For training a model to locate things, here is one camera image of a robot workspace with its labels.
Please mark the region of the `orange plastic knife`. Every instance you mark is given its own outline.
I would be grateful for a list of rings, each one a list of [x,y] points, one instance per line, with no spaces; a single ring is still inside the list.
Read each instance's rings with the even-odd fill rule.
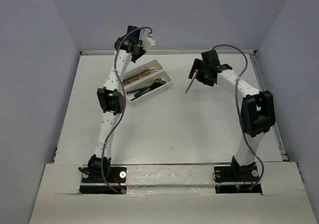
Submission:
[[[151,73],[152,73],[151,71],[143,72],[143,73],[138,74],[138,75],[136,75],[135,77],[131,78],[130,81],[136,80],[136,79],[138,79],[138,78],[140,78],[140,77],[144,77],[144,76],[149,75],[149,74],[151,74]]]

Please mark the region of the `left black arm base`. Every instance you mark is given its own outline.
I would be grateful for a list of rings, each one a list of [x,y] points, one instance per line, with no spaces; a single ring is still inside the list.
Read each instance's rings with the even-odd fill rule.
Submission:
[[[108,158],[93,155],[87,164],[78,167],[81,173],[81,194],[125,195],[127,193],[127,166],[111,165]]]

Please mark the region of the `copper round spoon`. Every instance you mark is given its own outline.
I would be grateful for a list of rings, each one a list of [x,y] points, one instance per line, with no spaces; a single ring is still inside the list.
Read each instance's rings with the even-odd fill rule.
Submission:
[[[194,80],[195,80],[195,78],[196,78],[196,76],[197,76],[197,73],[198,73],[198,70],[195,69],[194,74],[193,74],[192,77],[191,77],[190,84],[188,85],[188,87],[187,87],[187,89],[186,89],[186,91],[185,91],[185,94],[187,94],[187,92],[189,91],[190,87],[192,86],[192,84],[193,84],[193,82],[194,82]]]

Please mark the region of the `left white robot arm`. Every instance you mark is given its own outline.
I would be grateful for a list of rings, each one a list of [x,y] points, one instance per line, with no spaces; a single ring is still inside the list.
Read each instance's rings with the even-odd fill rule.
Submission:
[[[128,26],[127,33],[115,42],[113,67],[97,97],[102,109],[102,126],[97,146],[87,164],[87,175],[104,182],[111,172],[112,142],[115,129],[122,121],[126,108],[126,95],[123,79],[129,63],[135,63],[140,57],[156,45],[152,37],[140,38],[142,30],[148,26]]]

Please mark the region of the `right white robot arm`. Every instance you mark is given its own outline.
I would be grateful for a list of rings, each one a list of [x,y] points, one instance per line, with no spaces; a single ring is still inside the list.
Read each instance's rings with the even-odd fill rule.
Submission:
[[[256,168],[258,147],[276,122],[272,93],[252,87],[230,65],[221,64],[216,50],[195,59],[188,77],[211,87],[219,85],[235,98],[242,139],[231,164],[215,167],[216,182],[243,182],[249,176],[256,181],[260,177]]]

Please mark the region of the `silver spoon teal handle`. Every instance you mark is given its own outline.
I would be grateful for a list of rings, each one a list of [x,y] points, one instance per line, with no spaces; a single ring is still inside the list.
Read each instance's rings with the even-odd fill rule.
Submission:
[[[135,89],[135,90],[130,90],[130,91],[127,91],[126,94],[132,94],[132,93],[137,93],[139,91],[142,91],[143,89],[147,88],[149,86],[146,86],[146,87],[142,87],[142,88],[138,88],[138,89]]]

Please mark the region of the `black measuring spoon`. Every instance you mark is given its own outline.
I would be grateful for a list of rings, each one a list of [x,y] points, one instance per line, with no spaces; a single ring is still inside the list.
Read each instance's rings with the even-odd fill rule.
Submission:
[[[134,95],[134,98],[131,99],[131,101],[135,100],[135,99],[138,99],[140,96],[142,96],[143,94],[149,92],[149,91],[152,91],[158,87],[160,87],[162,84],[161,83],[153,83],[151,86],[143,89],[142,91],[139,91],[137,92],[135,95]]]

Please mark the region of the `teal plastic knife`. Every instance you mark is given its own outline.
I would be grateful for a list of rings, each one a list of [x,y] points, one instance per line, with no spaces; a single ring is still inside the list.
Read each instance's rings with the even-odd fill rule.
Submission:
[[[154,73],[154,72],[157,72],[158,70],[156,68],[146,69],[146,70],[140,72],[140,74],[143,72],[146,72],[146,71],[151,71],[152,73]]]
[[[151,73],[150,71],[142,72],[140,74],[135,75],[134,77],[127,78],[126,80],[123,80],[123,83],[129,83],[129,82],[134,81],[134,80],[136,80],[136,79],[138,79],[140,77],[146,76],[146,75],[148,75],[150,73]]]

